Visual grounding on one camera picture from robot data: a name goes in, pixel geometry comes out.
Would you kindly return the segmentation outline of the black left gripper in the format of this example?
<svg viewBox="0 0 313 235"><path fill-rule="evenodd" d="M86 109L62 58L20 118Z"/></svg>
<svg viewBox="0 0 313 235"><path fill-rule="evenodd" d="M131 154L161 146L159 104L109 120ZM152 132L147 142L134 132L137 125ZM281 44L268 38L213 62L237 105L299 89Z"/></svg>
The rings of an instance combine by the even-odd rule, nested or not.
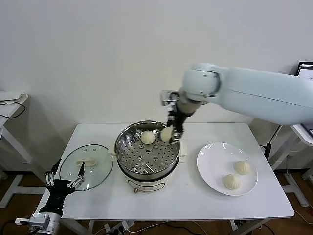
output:
<svg viewBox="0 0 313 235"><path fill-rule="evenodd" d="M59 159L57 163L52 166L52 169L45 173L46 186L50 195L45 206L39 210L39 213L51 212L62 217L65 198L74 193L75 188L78 188L84 182L84 161L80 166L80 170L75 180L54 180L54 175L57 173L61 160L62 159Z"/></svg>

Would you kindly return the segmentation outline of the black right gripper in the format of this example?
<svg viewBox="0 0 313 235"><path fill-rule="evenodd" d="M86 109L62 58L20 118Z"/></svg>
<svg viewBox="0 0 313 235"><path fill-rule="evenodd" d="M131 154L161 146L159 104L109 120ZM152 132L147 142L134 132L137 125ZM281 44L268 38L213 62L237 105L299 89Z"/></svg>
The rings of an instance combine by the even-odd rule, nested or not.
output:
<svg viewBox="0 0 313 235"><path fill-rule="evenodd" d="M171 144L177 143L183 136L184 128L183 124L188 118L188 114L181 111L169 111L167 127L172 127Z"/></svg>

